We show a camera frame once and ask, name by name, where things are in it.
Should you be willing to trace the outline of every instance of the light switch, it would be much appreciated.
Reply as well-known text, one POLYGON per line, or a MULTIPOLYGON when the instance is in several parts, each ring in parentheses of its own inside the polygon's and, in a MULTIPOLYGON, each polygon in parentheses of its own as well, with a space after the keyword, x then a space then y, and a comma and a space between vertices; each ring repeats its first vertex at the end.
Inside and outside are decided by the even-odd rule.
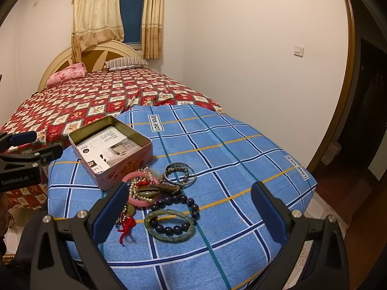
POLYGON ((301 45, 295 45, 294 46, 294 55, 302 58, 304 56, 304 47, 301 45))

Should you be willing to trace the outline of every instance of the red checkered bedspread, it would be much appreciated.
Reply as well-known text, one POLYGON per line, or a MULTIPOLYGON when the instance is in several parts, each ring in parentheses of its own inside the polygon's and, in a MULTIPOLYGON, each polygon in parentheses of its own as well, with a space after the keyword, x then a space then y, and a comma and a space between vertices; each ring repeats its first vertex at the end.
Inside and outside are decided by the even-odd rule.
MULTIPOLYGON (((187 103, 222 111, 213 100, 149 69, 99 71, 32 95, 0 131, 37 132, 34 143, 8 152, 30 153, 54 143, 66 148, 70 132, 106 115, 120 114, 133 105, 187 103)), ((9 207, 36 209, 46 201, 46 194, 46 184, 8 192, 9 207)))

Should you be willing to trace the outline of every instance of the blue gripper pad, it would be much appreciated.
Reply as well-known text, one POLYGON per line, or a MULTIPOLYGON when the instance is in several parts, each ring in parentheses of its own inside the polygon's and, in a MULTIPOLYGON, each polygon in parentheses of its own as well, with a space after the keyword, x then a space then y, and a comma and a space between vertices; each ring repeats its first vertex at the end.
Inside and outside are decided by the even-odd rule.
POLYGON ((90 210, 91 238, 96 243, 103 243, 108 238, 122 208, 128 201, 128 185, 122 182, 112 188, 105 198, 99 199, 90 210))
POLYGON ((253 184, 251 187, 251 199, 255 208, 261 215, 262 220, 265 222, 272 239, 284 246, 288 241, 287 225, 284 218, 281 216, 280 211, 286 214, 289 213, 289 210, 280 199, 272 196, 263 183, 262 186, 264 189, 262 189, 257 182, 253 184))
POLYGON ((36 132, 32 130, 30 132, 12 135, 8 143, 11 146, 21 146, 24 144, 35 142, 36 138, 37 138, 36 132))

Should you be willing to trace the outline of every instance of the pink bangle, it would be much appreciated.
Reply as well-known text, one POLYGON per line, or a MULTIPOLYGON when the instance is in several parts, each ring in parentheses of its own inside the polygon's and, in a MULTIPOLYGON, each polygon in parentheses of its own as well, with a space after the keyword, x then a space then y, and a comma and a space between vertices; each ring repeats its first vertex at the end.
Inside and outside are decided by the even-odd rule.
MULTIPOLYGON (((148 173, 146 173, 144 171, 133 171, 133 172, 127 174, 126 176, 124 176, 123 179, 122 179, 122 182, 127 183, 129 180, 134 179, 135 177, 148 177, 148 176, 149 176, 148 173)), ((160 183, 159 180, 157 180, 154 177, 150 178, 150 180, 154 184, 159 184, 160 183)), ((146 201, 141 201, 140 199, 135 199, 133 197, 129 197, 128 198, 128 203, 132 204, 134 206, 137 206, 137 207, 149 207, 149 206, 153 205, 153 203, 149 203, 149 202, 146 202, 146 201)))

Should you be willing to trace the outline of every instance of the window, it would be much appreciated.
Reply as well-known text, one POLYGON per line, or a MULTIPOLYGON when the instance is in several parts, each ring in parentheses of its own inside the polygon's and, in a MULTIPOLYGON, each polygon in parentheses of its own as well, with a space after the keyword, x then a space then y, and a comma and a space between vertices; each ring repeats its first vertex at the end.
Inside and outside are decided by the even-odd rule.
POLYGON ((125 33, 124 43, 132 48, 141 49, 141 22, 144 0, 119 0, 123 30, 125 33))

